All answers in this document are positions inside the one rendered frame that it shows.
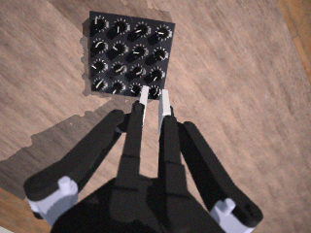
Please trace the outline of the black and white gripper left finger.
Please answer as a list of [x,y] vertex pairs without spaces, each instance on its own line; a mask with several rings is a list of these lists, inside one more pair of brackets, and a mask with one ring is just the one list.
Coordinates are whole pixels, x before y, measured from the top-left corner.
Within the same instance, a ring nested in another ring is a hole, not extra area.
[[132,104],[131,113],[112,110],[59,161],[24,182],[23,189],[37,219],[44,219],[52,227],[64,212],[73,207],[79,199],[78,194],[121,133],[126,133],[109,206],[109,222],[118,230],[125,230],[133,224],[137,211],[142,130],[148,93],[149,87],[143,85],[140,101]]

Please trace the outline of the black knob box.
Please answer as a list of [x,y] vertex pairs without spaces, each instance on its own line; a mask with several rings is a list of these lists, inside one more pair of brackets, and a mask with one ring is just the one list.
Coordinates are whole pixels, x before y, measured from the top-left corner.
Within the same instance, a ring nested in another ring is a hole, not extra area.
[[91,91],[141,98],[145,85],[148,99],[159,101],[174,29],[173,22],[89,11]]

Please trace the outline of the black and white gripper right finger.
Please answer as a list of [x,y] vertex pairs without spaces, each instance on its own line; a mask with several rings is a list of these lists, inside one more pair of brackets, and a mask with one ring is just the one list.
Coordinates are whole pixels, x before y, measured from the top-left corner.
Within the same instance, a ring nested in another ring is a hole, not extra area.
[[207,211],[226,233],[250,233],[262,221],[261,209],[235,185],[196,125],[174,117],[166,89],[158,104],[158,134],[157,176],[164,177],[167,232],[187,233],[193,222],[181,154]]

